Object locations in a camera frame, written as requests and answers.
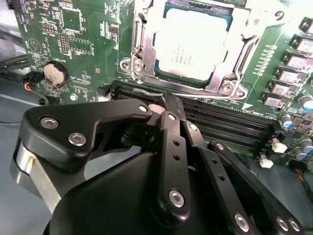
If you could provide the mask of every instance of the cpu socket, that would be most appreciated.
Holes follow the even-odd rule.
[[[135,0],[131,55],[120,67],[181,96],[244,99],[241,81],[260,39],[288,21],[287,9],[277,0]]]

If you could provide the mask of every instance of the black memory slot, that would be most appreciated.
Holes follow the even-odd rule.
[[[161,92],[116,81],[112,83],[110,89],[112,99],[134,98],[148,105],[156,103],[159,99],[158,96],[134,92],[134,88],[141,88],[151,93]],[[219,140],[229,147],[257,154],[279,129],[279,123],[275,120],[188,98],[181,98],[181,100],[187,119],[199,127],[206,141]]]

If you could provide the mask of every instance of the silver metal part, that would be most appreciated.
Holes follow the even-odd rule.
[[[293,227],[293,229],[295,229],[297,232],[299,232],[300,231],[300,228],[299,228],[299,226],[297,225],[297,223],[293,220],[293,219],[289,219],[289,223],[290,223],[290,225]]]
[[[249,224],[241,214],[235,214],[235,221],[239,228],[247,233],[249,231]]]
[[[191,130],[193,130],[193,131],[197,130],[197,127],[194,124],[190,124],[189,126],[190,126]]]
[[[178,208],[181,208],[185,203],[185,200],[182,194],[176,190],[171,190],[169,192],[169,199],[173,203],[173,205]]]
[[[44,66],[44,74],[53,87],[62,84],[65,81],[65,75],[54,66],[54,64],[47,64]]]
[[[81,133],[72,133],[68,136],[68,142],[75,146],[83,146],[86,144],[87,139],[86,137]]]
[[[44,117],[40,120],[41,126],[46,129],[55,129],[59,126],[59,122],[52,117]]]
[[[22,143],[20,143],[19,151],[16,156],[16,163],[19,168],[25,173],[29,174],[32,167],[32,159],[35,155],[29,152]]]
[[[176,120],[176,117],[175,117],[174,115],[172,115],[172,114],[169,114],[168,117],[169,117],[171,120],[173,120],[173,121]]]
[[[313,151],[313,144],[311,139],[304,139],[300,142],[300,145],[305,153],[311,153]]]
[[[287,231],[289,230],[289,229],[288,229],[288,225],[285,223],[285,221],[284,221],[282,218],[277,217],[276,220],[277,220],[278,225],[279,225],[284,231],[287,232]]]
[[[216,146],[217,146],[220,150],[224,150],[223,145],[221,145],[220,143],[216,144]]]
[[[302,148],[301,147],[296,147],[294,150],[293,150],[294,154],[295,154],[295,157],[298,159],[298,160],[303,160],[307,154],[305,152],[303,152]]]
[[[72,101],[78,100],[78,96],[77,96],[77,94],[75,94],[75,93],[70,94],[70,95],[69,95],[69,98],[70,98],[70,100],[72,100]]]
[[[147,112],[148,111],[147,108],[145,106],[142,106],[142,105],[139,106],[139,109],[141,111],[143,111],[143,112]]]
[[[227,56],[215,66],[209,85],[198,89],[155,76],[157,55],[153,39],[166,23],[163,18],[166,0],[154,1],[152,5],[150,0],[147,2],[135,0],[132,54],[130,58],[120,61],[120,67],[140,83],[165,87],[177,91],[177,94],[188,94],[191,98],[202,95],[201,98],[207,99],[245,99],[248,91],[240,82],[259,39],[267,27],[288,21],[288,8],[278,0],[265,0],[267,3],[247,0],[245,8],[211,1],[215,6],[231,11],[233,20],[224,42]]]

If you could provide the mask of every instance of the motherboard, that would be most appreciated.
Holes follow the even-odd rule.
[[[310,0],[12,2],[31,69],[45,76],[36,84],[43,94],[61,104],[104,101],[116,82],[151,102],[172,92],[187,108],[196,101],[199,113],[221,118],[198,121],[237,125],[233,142],[221,139],[239,152],[257,140],[264,158],[281,165],[296,159],[313,172]],[[280,134],[268,137],[261,128],[271,121]],[[260,128],[247,133],[259,135],[247,138],[250,149],[235,143],[246,125]]]

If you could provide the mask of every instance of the surface mount component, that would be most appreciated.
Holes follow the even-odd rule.
[[[304,37],[304,36],[296,36],[292,43],[292,47],[296,50],[313,53],[313,38]]]
[[[310,94],[305,94],[299,97],[298,102],[304,110],[308,111],[313,109],[313,97]]]
[[[67,69],[57,61],[50,61],[44,66],[44,75],[53,87],[61,87],[69,79]]]
[[[132,52],[121,69],[140,84],[194,98],[246,98],[241,80],[259,39],[267,27],[287,22],[287,7],[276,0],[245,8],[193,3],[135,0]]]

